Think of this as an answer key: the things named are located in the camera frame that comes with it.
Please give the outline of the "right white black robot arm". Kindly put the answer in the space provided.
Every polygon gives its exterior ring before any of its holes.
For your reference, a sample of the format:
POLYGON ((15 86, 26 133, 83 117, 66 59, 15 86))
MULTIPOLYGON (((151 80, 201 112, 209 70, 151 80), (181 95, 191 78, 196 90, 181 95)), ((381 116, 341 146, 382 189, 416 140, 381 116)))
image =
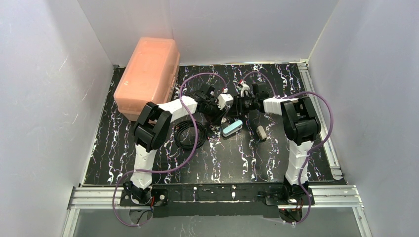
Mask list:
POLYGON ((253 110, 265 114, 280 115, 290 153, 284 175, 282 200, 298 201, 308 194, 308 158, 314 141, 321 131, 321 125, 309 97, 280 98, 271 96, 263 82, 248 86, 240 81, 236 88, 239 94, 234 96, 231 107, 234 115, 244 115, 253 110))

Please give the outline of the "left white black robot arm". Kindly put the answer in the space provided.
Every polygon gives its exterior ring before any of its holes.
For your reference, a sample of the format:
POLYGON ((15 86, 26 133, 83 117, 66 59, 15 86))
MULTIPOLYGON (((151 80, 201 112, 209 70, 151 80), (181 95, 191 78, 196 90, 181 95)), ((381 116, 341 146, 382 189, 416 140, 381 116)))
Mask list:
POLYGON ((186 115, 202 113, 210 123, 221 123, 233 96, 223 92, 215 97, 211 86, 176 100, 155 104, 148 102, 133 129, 135 143, 134 172, 123 184, 128 197, 135 203, 146 205, 151 200, 150 185, 156 152, 166 141, 170 124, 186 115))

